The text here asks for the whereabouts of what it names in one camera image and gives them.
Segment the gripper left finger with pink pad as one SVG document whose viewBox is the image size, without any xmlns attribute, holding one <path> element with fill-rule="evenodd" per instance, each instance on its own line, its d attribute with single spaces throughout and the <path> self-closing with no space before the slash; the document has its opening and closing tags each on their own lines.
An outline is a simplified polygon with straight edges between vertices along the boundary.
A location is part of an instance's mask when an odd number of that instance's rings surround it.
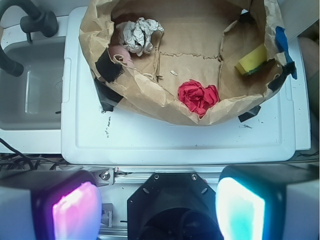
<svg viewBox="0 0 320 240">
<path fill-rule="evenodd" d="M 0 173 L 2 240 L 95 240 L 102 197 L 86 170 Z"/>
</svg>

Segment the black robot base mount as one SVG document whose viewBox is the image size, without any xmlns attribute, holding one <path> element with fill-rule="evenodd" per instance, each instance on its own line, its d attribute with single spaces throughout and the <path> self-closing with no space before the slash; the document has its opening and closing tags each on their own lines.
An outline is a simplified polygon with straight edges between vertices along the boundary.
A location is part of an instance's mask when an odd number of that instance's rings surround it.
<svg viewBox="0 0 320 240">
<path fill-rule="evenodd" d="M 127 200 L 127 238 L 222 240 L 215 203 L 197 173 L 156 172 Z"/>
</svg>

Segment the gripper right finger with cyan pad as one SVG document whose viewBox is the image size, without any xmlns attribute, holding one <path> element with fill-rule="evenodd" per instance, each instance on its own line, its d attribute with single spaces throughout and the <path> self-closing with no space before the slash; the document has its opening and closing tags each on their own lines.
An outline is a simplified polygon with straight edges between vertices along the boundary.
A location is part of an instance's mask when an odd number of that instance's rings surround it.
<svg viewBox="0 0 320 240">
<path fill-rule="evenodd" d="M 318 240 L 317 164 L 233 164 L 216 187 L 218 226 L 226 240 Z"/>
</svg>

